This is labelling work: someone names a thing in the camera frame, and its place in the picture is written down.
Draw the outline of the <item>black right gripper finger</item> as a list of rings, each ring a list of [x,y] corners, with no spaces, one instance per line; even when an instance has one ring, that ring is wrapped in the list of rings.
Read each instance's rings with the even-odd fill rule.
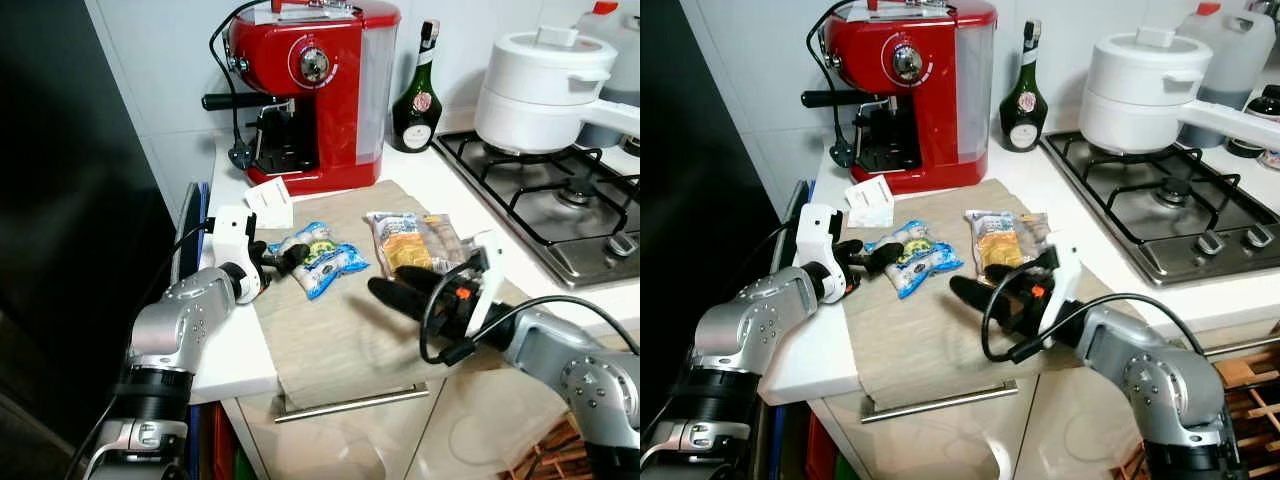
[[[375,276],[367,280],[367,289],[383,305],[416,321],[428,316],[429,294],[440,283],[439,276],[393,282]]]
[[[974,278],[952,276],[948,288],[965,305],[997,323],[1010,323],[1014,316],[1012,301],[1005,292],[997,292]]]
[[[1005,284],[1011,291],[1048,291],[1053,285],[1052,274],[1056,269],[1056,253],[1046,250],[1033,260],[1018,266],[992,264],[983,269],[986,285]]]
[[[398,285],[417,293],[431,293],[440,284],[451,282],[448,273],[438,273],[430,268],[404,265],[398,268]]]

